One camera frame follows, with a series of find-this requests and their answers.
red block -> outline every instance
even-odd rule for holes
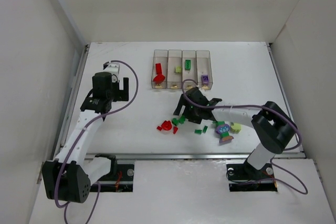
[[[163,124],[161,125],[161,127],[165,131],[170,131],[172,129],[173,125],[170,121],[164,121]]]
[[[156,74],[162,74],[161,63],[155,64]]]
[[[155,82],[155,84],[161,84],[164,79],[166,79],[166,77],[163,74],[158,74],[157,76],[155,76],[153,81]]]

white table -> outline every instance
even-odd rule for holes
[[[315,166],[310,159],[276,164],[295,173],[309,193],[277,183],[278,192],[230,193],[225,161],[136,161],[132,193],[102,193],[90,223],[95,224],[335,224]],[[303,190],[287,173],[275,177]],[[95,193],[84,204],[70,204],[70,224],[85,223]],[[63,210],[47,199],[43,184],[29,224],[63,223]]]
[[[126,110],[106,119],[95,135],[88,153],[115,154],[249,154],[259,143],[256,132],[242,128],[231,143],[219,146],[218,135],[209,127],[206,134],[196,135],[195,129],[211,125],[186,122],[179,125],[176,135],[159,132],[156,127],[173,118],[181,90],[151,88],[152,61],[155,49],[209,50],[214,85],[207,91],[209,99],[222,98],[228,104],[265,104],[276,102],[287,111],[284,97],[266,43],[264,42],[107,42],[92,43],[82,74],[69,132],[75,126],[79,108],[92,88],[92,76],[102,70],[106,61],[119,59],[129,63],[140,81],[135,102]],[[135,80],[125,66],[121,77],[130,77],[130,97]],[[124,102],[113,103],[112,109]],[[293,138],[288,146],[294,146]],[[291,151],[298,155],[302,149]]]

purple cable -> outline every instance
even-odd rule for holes
[[[94,204],[93,204],[91,213],[90,213],[90,215],[89,215],[88,220],[85,222],[85,224],[88,224],[88,223],[89,223],[89,221],[90,221],[90,219],[91,219],[91,217],[92,217],[92,214],[93,214],[93,212],[94,212],[94,209],[96,208],[96,204],[97,204],[97,202],[98,202],[98,198],[99,198],[99,194],[100,194],[100,187],[101,187],[101,186],[100,186],[100,183],[99,183],[98,181],[96,182],[96,184],[98,185],[98,190],[97,190],[96,200],[94,201]],[[64,222],[65,222],[65,224],[69,224],[69,223],[68,223],[68,220],[67,220],[67,209],[68,209],[68,206],[69,206],[69,205],[66,205],[66,206],[65,206],[65,209],[64,209],[64,215],[63,215],[63,217],[64,217]]]
[[[284,149],[284,151],[290,151],[290,150],[294,150],[295,148],[299,147],[302,143],[302,137],[301,137],[301,133],[299,132],[299,130],[295,127],[294,124],[292,124],[287,118],[285,118],[283,115],[281,115],[280,113],[278,113],[277,111],[275,110],[272,110],[268,107],[265,107],[265,106],[260,106],[260,105],[251,105],[251,104],[248,104],[248,105],[233,105],[233,106],[230,106],[230,105],[222,105],[222,106],[202,106],[202,105],[199,105],[195,102],[193,102],[192,100],[190,100],[190,98],[186,95],[183,87],[184,87],[184,83],[186,81],[192,81],[194,82],[195,84],[197,84],[196,81],[194,81],[193,79],[185,79],[182,81],[182,93],[183,93],[183,96],[184,98],[192,105],[198,107],[198,108],[201,108],[201,109],[230,109],[230,108],[258,108],[258,109],[263,109],[263,110],[267,110],[275,115],[277,115],[278,117],[280,117],[282,120],[284,120],[286,123],[288,123],[292,129],[295,131],[295,133],[297,134],[298,136],[298,143],[297,145],[295,145],[294,147],[291,147],[291,148],[287,148],[287,149]],[[300,180],[295,174],[293,174],[292,172],[274,164],[272,162],[273,158],[270,160],[271,164],[274,165],[275,167],[278,167],[279,169],[285,171],[286,173],[292,175],[294,178],[296,178],[298,180],[298,182],[300,182],[300,184],[304,187],[305,191],[300,191],[296,188],[294,188],[293,186],[289,185],[287,182],[284,182],[283,180],[281,179],[277,179],[277,178],[264,178],[264,179],[260,179],[260,180],[256,180],[256,181],[252,181],[252,182],[243,182],[243,183],[238,183],[239,185],[251,185],[251,184],[255,184],[255,183],[258,183],[258,182],[261,182],[261,181],[266,181],[266,180],[276,180],[276,181],[279,181],[283,184],[285,184],[286,186],[292,188],[293,190],[297,191],[298,193],[301,193],[301,194],[308,194],[308,189],[306,187],[306,185],[302,182],[302,180]]]
[[[55,184],[55,193],[54,193],[54,199],[55,199],[55,205],[58,207],[58,208],[64,208],[64,207],[67,207],[69,205],[70,202],[66,202],[65,204],[63,205],[60,205],[60,203],[58,202],[58,189],[59,189],[59,183],[60,183],[60,180],[61,180],[61,176],[64,172],[64,169],[65,169],[65,166],[67,164],[67,161],[72,153],[72,151],[75,149],[75,146],[76,144],[78,143],[78,141],[80,140],[80,138],[83,136],[85,130],[88,126],[90,126],[91,123],[93,123],[95,120],[99,119],[99,118],[102,118],[102,117],[105,117],[105,116],[108,116],[108,115],[112,115],[112,114],[115,114],[119,111],[122,111],[123,109],[126,109],[129,105],[131,105],[131,103],[135,100],[135,97],[137,97],[137,94],[138,94],[138,89],[139,89],[139,80],[138,80],[138,76],[137,76],[137,73],[135,73],[134,69],[128,65],[126,62],[124,61],[121,61],[121,60],[111,60],[109,61],[109,63],[113,63],[113,62],[116,62],[116,63],[121,63],[125,66],[127,66],[134,74],[134,77],[135,77],[135,81],[137,83],[136,85],[136,88],[135,88],[135,93],[134,93],[134,96],[133,98],[131,99],[131,101],[129,101],[125,106],[117,109],[117,110],[114,110],[114,111],[111,111],[111,112],[108,112],[108,113],[105,113],[105,114],[102,114],[102,115],[99,115],[95,118],[93,118],[91,121],[89,121],[83,128],[83,130],[81,130],[81,132],[78,134],[76,140],[74,141],[74,144],[72,145],[72,147],[70,148],[67,156],[65,157],[62,165],[61,165],[61,168],[59,170],[59,173],[58,173],[58,176],[57,176],[57,179],[56,179],[56,184]],[[98,185],[98,193],[97,193],[97,200],[98,200],[98,196],[99,196],[99,192],[100,192],[100,185]],[[93,206],[93,209],[92,209],[92,212],[90,214],[90,218],[93,214],[93,210],[95,208],[96,204]]]

